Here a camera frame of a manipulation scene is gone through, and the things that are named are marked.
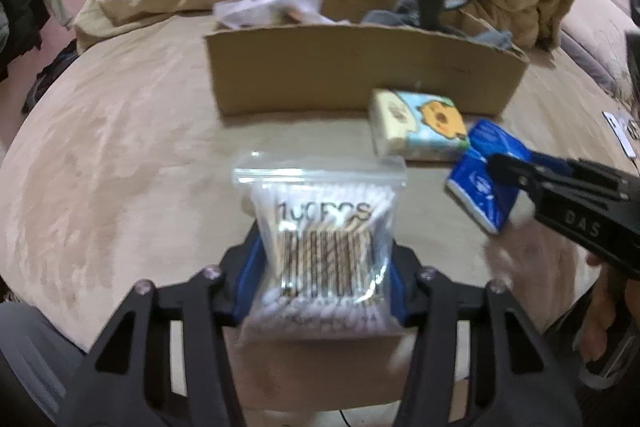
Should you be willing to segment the person's right hand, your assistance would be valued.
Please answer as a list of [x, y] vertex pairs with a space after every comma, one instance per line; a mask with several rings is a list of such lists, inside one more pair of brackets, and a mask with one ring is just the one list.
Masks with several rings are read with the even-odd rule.
[[591, 291], [591, 300], [582, 332], [578, 335], [578, 351], [585, 362], [598, 361], [608, 347], [606, 332], [613, 325], [616, 312], [612, 294], [613, 271], [611, 267], [595, 254], [587, 256], [587, 265], [599, 268], [597, 282]]

